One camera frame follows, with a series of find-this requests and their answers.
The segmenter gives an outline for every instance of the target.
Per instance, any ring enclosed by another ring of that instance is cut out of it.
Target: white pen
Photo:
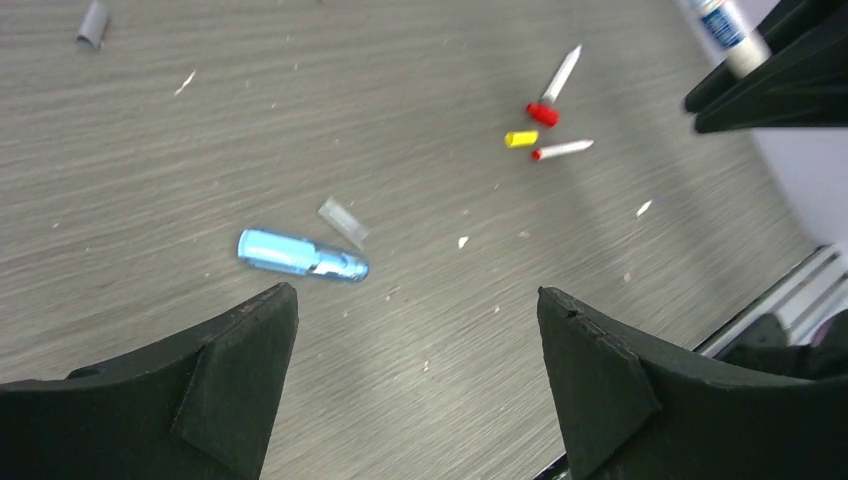
[[[580,51],[582,49],[583,45],[577,45],[577,48],[565,56],[565,60],[562,61],[562,65],[559,66],[557,73],[554,74],[554,78],[551,80],[550,85],[548,85],[547,90],[545,90],[545,93],[542,94],[543,103],[553,105],[556,101],[559,96],[559,92],[562,91],[562,87],[565,86],[565,82],[567,82],[568,77],[571,76],[574,66],[577,65],[577,60],[580,59]]]
[[[550,147],[538,148],[533,151],[533,161],[538,162],[546,158],[582,152],[583,150],[591,147],[594,143],[594,140],[578,140],[576,142],[561,143],[559,145],[551,145]]]

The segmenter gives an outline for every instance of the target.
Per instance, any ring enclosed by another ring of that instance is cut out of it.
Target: red-tipped marker
[[[533,151],[533,161],[538,162],[546,158],[559,157],[570,153],[582,152],[595,143],[594,140],[578,140],[576,142],[562,143],[550,147],[542,147]]]
[[[533,117],[533,120],[548,128],[553,128],[559,122],[559,112],[544,103],[531,103],[527,105],[527,113]]]

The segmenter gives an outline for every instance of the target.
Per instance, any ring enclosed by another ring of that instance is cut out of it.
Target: white debris
[[[648,200],[641,207],[639,207],[639,210],[636,211],[636,218],[641,217],[645,212],[647,212],[648,209],[651,208],[652,203],[654,203],[653,200]]]
[[[386,295],[386,301],[388,302],[389,300],[391,300],[391,299],[392,299],[392,295],[396,294],[398,291],[400,291],[400,286],[399,286],[399,285],[398,285],[398,286],[396,286],[396,287],[394,287],[394,288],[392,288],[391,290],[389,290],[388,295]]]
[[[187,87],[187,86],[188,86],[188,84],[189,84],[189,83],[191,83],[191,81],[192,81],[192,80],[194,80],[194,74],[195,74],[195,73],[197,73],[197,70],[192,70],[192,71],[191,71],[191,75],[189,75],[189,76],[188,76],[188,78],[186,78],[186,80],[185,80],[185,81],[183,82],[183,84],[180,86],[180,88],[178,88],[178,89],[177,89],[177,91],[176,91],[176,92],[174,92],[174,96],[175,96],[175,97],[176,97],[177,95],[179,95],[179,94],[183,93],[183,90],[185,90],[185,87]]]

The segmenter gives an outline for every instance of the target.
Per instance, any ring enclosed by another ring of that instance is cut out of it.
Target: gray tube
[[[77,31],[77,43],[82,43],[93,48],[100,48],[100,39],[103,31],[109,23],[109,12],[100,2],[91,2],[88,12],[82,19],[79,31]]]

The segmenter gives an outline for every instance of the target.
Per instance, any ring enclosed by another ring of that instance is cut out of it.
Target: gray tabletop
[[[708,67],[670,0],[105,4],[93,54],[85,2],[0,6],[0,381],[290,281],[265,478],[529,478],[562,450],[538,286],[692,347],[812,251],[746,135],[690,133]],[[597,143],[533,164],[503,135],[579,43],[541,141]],[[254,225],[344,245],[329,196],[365,283],[235,258]]]

